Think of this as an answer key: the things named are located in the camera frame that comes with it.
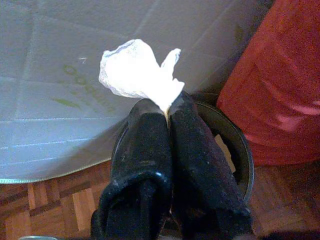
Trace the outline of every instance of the crumpled tissue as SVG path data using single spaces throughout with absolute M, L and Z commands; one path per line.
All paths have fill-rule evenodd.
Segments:
M 159 66 L 147 43 L 141 39 L 130 40 L 116 50 L 104 51 L 99 82 L 115 95 L 150 99 L 167 116 L 171 104 L 185 85 L 173 79 L 180 52 L 178 48 L 172 50 Z

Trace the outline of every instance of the quilted fabric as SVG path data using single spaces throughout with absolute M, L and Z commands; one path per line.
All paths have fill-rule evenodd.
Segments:
M 117 124 L 136 100 L 98 82 L 105 49 L 140 38 L 160 63 L 182 48 L 174 77 L 201 90 L 243 49 L 268 10 L 262 2 L 0 0 L 0 183 L 110 159 Z

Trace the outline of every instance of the red cloth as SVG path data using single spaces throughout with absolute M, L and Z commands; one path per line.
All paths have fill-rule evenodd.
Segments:
M 320 159 L 320 1 L 277 0 L 217 101 L 255 165 Z

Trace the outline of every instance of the white tissue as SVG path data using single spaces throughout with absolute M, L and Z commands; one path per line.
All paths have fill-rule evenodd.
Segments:
M 148 44 L 130 40 L 116 50 L 104 51 L 99 82 L 119 96 L 151 99 L 167 115 L 185 85 L 173 79 L 180 52 L 172 50 L 159 66 Z

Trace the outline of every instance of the wooden parquet floor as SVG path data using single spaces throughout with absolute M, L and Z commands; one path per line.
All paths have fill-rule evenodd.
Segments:
M 88 237 L 110 162 L 43 182 L 0 185 L 0 240 Z M 257 167 L 250 200 L 258 236 L 320 230 L 320 162 Z

